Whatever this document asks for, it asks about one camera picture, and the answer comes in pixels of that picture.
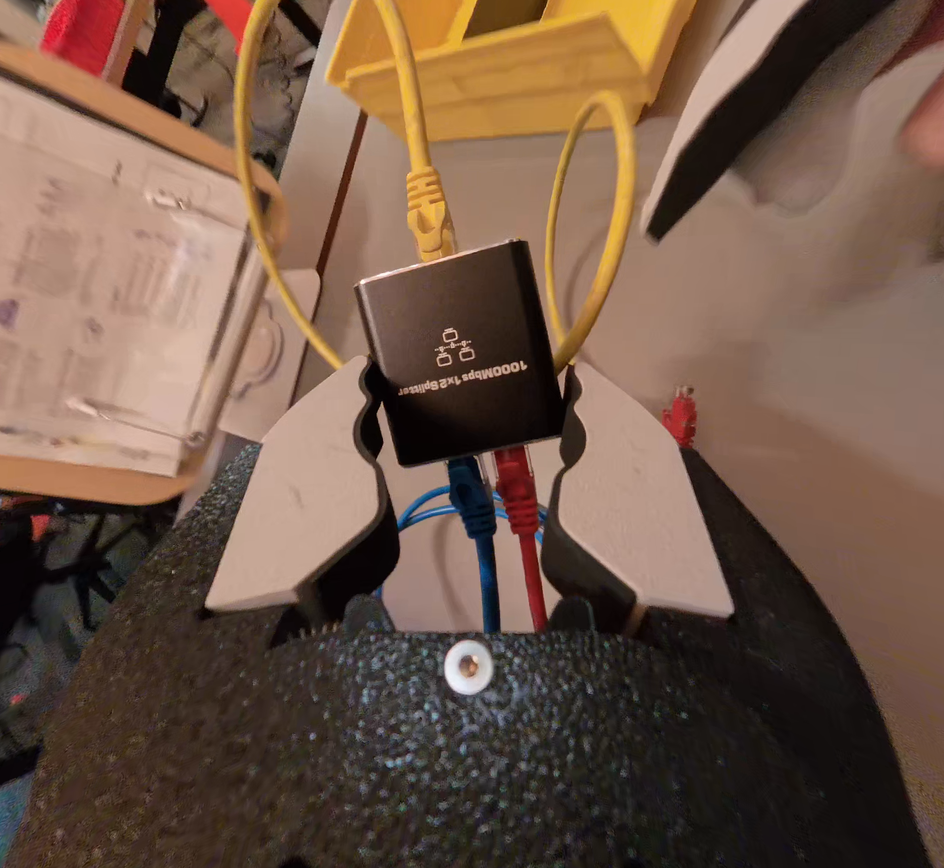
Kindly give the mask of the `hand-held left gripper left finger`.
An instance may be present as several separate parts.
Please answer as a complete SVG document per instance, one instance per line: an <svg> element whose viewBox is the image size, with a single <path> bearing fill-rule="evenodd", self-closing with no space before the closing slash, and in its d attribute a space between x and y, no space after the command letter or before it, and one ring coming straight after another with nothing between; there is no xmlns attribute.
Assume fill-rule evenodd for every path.
<svg viewBox="0 0 944 868"><path fill-rule="evenodd" d="M372 594L399 560L379 455L381 375L357 356L265 436L217 572L212 613L316 604L328 621Z"/></svg>

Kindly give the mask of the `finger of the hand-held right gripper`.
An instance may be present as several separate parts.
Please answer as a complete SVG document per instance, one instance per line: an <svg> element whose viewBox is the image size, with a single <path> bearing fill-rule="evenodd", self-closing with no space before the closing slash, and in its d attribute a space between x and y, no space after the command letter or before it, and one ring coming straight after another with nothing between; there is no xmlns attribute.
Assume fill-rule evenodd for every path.
<svg viewBox="0 0 944 868"><path fill-rule="evenodd" d="M937 45L940 0L742 0L694 83L645 205L659 240L726 174L805 215L852 164L867 91Z"/></svg>

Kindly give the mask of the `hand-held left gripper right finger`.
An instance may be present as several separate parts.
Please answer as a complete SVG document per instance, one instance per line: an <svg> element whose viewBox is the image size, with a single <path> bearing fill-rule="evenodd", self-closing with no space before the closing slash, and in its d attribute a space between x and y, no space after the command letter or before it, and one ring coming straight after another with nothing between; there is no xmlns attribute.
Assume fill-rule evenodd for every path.
<svg viewBox="0 0 944 868"><path fill-rule="evenodd" d="M681 450L640 402L585 362L564 380L560 471L542 570L589 627L632 633L652 610L735 613Z"/></svg>

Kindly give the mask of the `black network splitter box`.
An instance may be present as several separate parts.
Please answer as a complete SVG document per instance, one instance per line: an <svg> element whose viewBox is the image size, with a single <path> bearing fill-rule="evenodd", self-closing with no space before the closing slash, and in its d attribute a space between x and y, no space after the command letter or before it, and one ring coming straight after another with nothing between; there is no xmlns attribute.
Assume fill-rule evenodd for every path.
<svg viewBox="0 0 944 868"><path fill-rule="evenodd" d="M525 240L377 274L354 292L400 466L560 436L565 409Z"/></svg>

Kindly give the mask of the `yellow plastic bin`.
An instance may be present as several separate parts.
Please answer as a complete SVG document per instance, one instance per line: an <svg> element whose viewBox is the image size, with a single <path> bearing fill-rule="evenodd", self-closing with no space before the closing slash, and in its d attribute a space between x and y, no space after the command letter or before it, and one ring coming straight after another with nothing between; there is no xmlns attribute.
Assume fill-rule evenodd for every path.
<svg viewBox="0 0 944 868"><path fill-rule="evenodd" d="M431 142L564 132L595 92L651 105L697 0L395 0Z"/></svg>

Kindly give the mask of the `wooden instruction board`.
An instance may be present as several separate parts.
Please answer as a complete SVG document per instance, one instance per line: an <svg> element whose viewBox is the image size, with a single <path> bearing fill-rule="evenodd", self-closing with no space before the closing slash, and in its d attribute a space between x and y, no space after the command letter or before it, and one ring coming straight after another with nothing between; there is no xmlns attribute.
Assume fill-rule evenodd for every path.
<svg viewBox="0 0 944 868"><path fill-rule="evenodd" d="M201 168L221 175L236 174L232 149L172 119L119 87L93 77L38 51L2 43L2 75L48 98L62 98L75 107L137 138L158 146ZM196 481L218 429L242 352L266 289L266 271L252 241L246 241L242 273L230 308L230 325L223 333L220 353L209 373L209 402L203 440L183 459L173 476L134 472L115 465L90 466L64 461L34 460L2 455L2 491L62 496L69 499L142 507L167 501Z"/></svg>

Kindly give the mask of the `printed instruction sheet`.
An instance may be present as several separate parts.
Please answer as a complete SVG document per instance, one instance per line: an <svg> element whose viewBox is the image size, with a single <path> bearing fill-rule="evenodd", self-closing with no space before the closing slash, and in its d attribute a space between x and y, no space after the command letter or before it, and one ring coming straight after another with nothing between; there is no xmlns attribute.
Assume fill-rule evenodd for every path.
<svg viewBox="0 0 944 868"><path fill-rule="evenodd" d="M2 455L174 476L246 252L238 181L2 80Z"/></svg>

